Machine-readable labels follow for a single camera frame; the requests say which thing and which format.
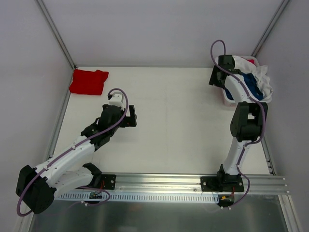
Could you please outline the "blue mickey t shirt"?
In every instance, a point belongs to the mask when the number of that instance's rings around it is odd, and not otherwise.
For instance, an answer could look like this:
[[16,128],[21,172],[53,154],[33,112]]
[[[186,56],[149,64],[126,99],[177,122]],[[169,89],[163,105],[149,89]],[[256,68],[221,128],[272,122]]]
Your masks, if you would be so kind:
[[262,101],[263,93],[257,86],[254,76],[242,72],[228,75],[225,80],[225,90],[235,103]]

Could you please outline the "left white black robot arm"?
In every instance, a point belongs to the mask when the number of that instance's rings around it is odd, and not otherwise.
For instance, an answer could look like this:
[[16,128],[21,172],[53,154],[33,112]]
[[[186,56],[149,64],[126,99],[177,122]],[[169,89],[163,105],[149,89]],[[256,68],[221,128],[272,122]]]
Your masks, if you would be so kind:
[[57,157],[52,157],[32,168],[23,167],[19,173],[16,194],[19,197],[16,211],[25,203],[29,213],[40,214],[58,196],[74,189],[89,189],[107,193],[114,188],[110,178],[92,163],[83,164],[77,171],[69,169],[106,145],[119,128],[135,127],[137,116],[134,105],[125,109],[115,105],[103,105],[103,111],[95,122],[86,127],[72,145]]

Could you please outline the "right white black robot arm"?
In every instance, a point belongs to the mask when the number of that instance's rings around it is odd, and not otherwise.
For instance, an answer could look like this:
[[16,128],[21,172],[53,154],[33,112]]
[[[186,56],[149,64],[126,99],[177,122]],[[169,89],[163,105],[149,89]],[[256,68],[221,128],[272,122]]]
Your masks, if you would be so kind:
[[243,192],[240,169],[250,146],[260,142],[264,134],[268,105],[251,94],[232,55],[218,57],[209,84],[227,89],[237,106],[230,123],[233,140],[227,158],[217,175],[205,180],[203,186],[218,192]]

